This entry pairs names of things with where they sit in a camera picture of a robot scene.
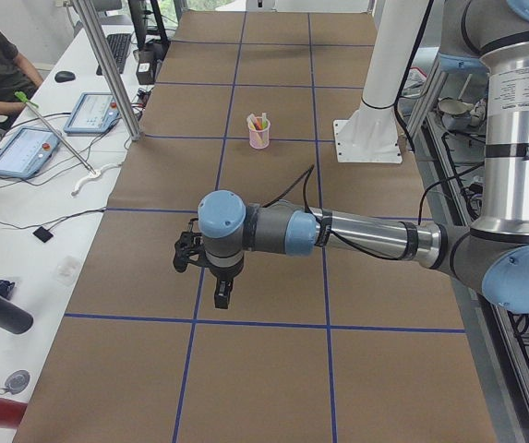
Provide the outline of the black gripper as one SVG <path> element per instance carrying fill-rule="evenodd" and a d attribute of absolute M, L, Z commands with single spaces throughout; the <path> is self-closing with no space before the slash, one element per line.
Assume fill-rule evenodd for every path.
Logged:
<path fill-rule="evenodd" d="M 241 273 L 243 268 L 243 262 L 235 263 L 231 267 L 218 267 L 210 264 L 210 273 L 217 279 L 214 290 L 214 304 L 216 308 L 229 307 L 234 278 Z"/>

